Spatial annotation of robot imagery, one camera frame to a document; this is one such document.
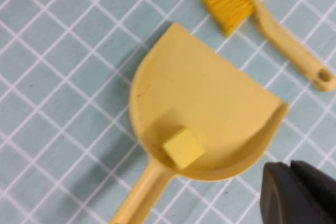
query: dustpan handle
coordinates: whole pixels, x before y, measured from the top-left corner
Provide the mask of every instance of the dustpan handle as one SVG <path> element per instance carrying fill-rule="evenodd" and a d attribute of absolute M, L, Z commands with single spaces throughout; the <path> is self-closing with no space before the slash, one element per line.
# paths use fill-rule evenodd
<path fill-rule="evenodd" d="M 150 159 L 141 178 L 114 215 L 110 224 L 141 224 L 172 179 L 173 173 Z"/>

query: brush handle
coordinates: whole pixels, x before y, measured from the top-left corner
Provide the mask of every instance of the brush handle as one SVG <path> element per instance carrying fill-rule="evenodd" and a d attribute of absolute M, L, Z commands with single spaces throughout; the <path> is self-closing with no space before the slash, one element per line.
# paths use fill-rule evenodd
<path fill-rule="evenodd" d="M 304 46 L 287 32 L 264 7 L 256 11 L 263 35 L 273 43 L 321 91 L 336 87 L 335 76 Z"/>
<path fill-rule="evenodd" d="M 173 178 L 171 171 L 150 159 L 149 164 L 134 189 L 114 215 L 110 224 L 141 224 L 164 188 Z"/>

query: brush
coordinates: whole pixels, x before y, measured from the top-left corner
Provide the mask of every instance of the brush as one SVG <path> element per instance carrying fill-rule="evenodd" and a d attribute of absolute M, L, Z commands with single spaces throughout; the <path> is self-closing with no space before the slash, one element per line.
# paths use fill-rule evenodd
<path fill-rule="evenodd" d="M 203 0 L 218 21 L 224 34 L 230 36 L 251 14 L 261 33 L 285 55 L 321 91 L 336 87 L 334 75 L 298 40 L 286 31 L 260 0 Z"/>

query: dustpan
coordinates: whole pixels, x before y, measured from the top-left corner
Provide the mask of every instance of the dustpan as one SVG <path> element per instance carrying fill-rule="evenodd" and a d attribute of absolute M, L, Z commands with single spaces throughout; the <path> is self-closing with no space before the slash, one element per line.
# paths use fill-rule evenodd
<path fill-rule="evenodd" d="M 173 23 L 133 80 L 131 120 L 150 161 L 111 224 L 142 223 L 176 175 L 216 181 L 242 173 L 263 155 L 287 110 L 278 97 Z M 179 169 L 162 146 L 184 128 L 205 152 Z"/>

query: yellow cube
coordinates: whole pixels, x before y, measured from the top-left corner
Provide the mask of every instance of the yellow cube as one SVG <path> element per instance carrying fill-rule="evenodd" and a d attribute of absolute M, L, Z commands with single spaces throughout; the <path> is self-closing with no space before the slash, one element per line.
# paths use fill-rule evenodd
<path fill-rule="evenodd" d="M 189 129 L 182 129 L 163 143 L 163 148 L 179 169 L 184 169 L 205 152 Z"/>

